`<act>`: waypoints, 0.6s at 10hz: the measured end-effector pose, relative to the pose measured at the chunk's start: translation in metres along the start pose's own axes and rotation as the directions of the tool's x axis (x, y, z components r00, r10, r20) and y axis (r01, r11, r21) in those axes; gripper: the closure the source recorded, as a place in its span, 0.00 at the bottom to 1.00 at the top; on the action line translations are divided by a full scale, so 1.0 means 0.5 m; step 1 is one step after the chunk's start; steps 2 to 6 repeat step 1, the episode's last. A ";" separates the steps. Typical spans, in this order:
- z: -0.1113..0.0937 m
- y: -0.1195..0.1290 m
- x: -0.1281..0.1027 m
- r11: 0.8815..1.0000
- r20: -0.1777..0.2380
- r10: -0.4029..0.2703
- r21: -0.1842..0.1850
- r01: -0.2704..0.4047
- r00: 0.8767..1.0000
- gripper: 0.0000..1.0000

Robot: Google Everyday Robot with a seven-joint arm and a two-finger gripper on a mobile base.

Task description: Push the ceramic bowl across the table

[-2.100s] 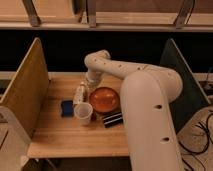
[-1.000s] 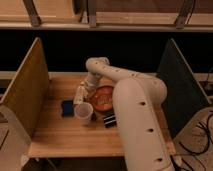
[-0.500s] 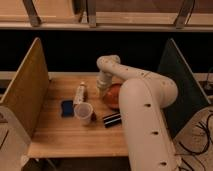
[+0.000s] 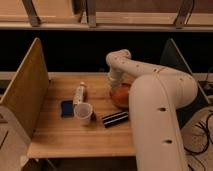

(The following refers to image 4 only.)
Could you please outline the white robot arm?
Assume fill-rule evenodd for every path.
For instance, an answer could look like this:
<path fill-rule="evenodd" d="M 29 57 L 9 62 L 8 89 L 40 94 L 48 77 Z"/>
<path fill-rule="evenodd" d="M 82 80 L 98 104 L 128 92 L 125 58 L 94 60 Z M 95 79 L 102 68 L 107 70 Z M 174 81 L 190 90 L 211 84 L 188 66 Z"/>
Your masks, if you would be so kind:
<path fill-rule="evenodd" d="M 113 89 L 127 73 L 135 77 L 129 91 L 129 115 L 137 171 L 189 171 L 176 110 L 191 104 L 198 85 L 188 73 L 135 61 L 127 49 L 106 56 Z"/>

